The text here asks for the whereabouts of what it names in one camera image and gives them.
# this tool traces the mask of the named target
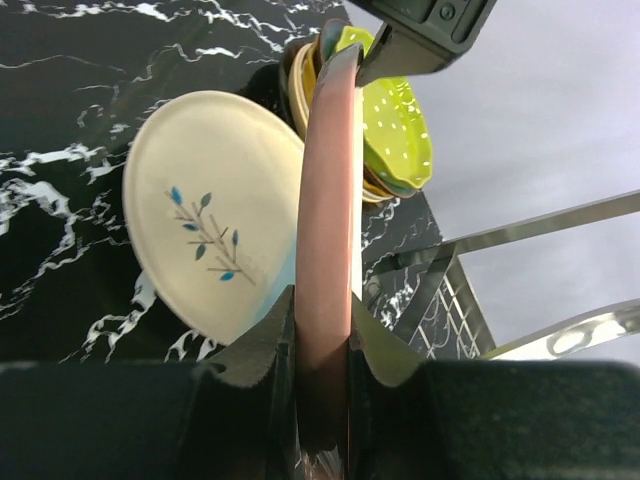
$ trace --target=stack of dishes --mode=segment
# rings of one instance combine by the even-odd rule
[[[374,37],[367,30],[330,20],[312,43],[294,43],[285,52],[281,74],[291,122],[303,140],[316,78],[324,63],[356,42],[365,55]],[[432,145],[420,106],[406,77],[383,78],[363,89],[363,200],[380,203],[409,198],[431,178]]]

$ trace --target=lime green polka dot plate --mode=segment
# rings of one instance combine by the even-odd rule
[[[346,26],[336,51],[361,42],[365,55],[373,43],[367,30]],[[420,106],[406,77],[382,78],[364,87],[364,140],[373,154],[364,159],[381,178],[419,189],[432,174],[432,147]]]

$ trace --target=white plate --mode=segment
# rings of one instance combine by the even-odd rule
[[[375,193],[371,193],[366,188],[362,189],[362,197],[365,201],[369,201],[371,203],[382,203],[392,198],[392,197],[382,197],[380,195],[376,195]]]
[[[177,98],[140,129],[124,173],[129,235],[187,325],[229,344],[294,282],[303,148],[271,112],[223,92]]]
[[[311,48],[310,43],[300,47],[289,70],[289,107],[298,135],[303,140],[307,135],[307,126],[309,125],[309,105],[302,85],[302,63],[309,48]]]

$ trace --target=black marble countertop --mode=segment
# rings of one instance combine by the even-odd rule
[[[219,348],[173,315],[136,261],[121,202],[129,145],[190,91],[239,93],[280,114],[283,45],[332,17],[346,18],[339,1],[0,0],[0,361]],[[441,239],[421,194],[363,218],[365,261]],[[393,328],[405,311],[422,315],[411,344],[428,357],[481,353],[420,281],[415,270],[382,277],[375,317]]]

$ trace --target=gray background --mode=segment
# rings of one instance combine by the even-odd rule
[[[346,3],[352,22],[380,22]],[[434,143],[445,238],[640,188],[635,0],[499,0],[471,51],[413,88]],[[467,254],[498,345],[640,297],[640,214]],[[640,364],[640,338],[573,358]]]

